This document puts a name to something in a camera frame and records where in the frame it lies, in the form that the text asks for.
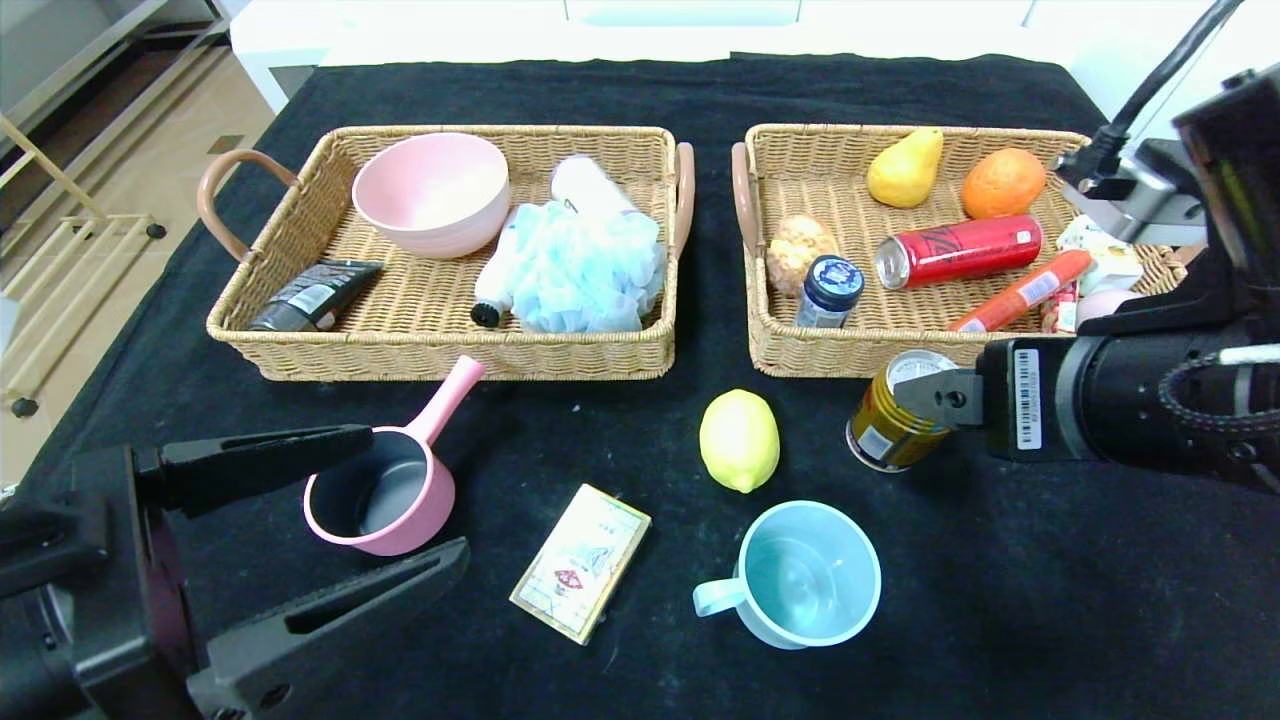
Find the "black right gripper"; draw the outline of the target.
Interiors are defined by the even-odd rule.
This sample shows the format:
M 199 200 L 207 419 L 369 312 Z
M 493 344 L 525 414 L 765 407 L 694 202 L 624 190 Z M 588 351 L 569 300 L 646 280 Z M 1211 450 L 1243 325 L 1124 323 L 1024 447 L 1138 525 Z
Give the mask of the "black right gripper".
M 1157 393 L 1194 348 L 1190 341 L 1170 333 L 1005 340 L 986 346 L 979 373 L 900 380 L 893 398 L 938 427 L 984 424 L 988 451 L 1018 462 L 1098 461 L 1204 475 L 1206 455 Z

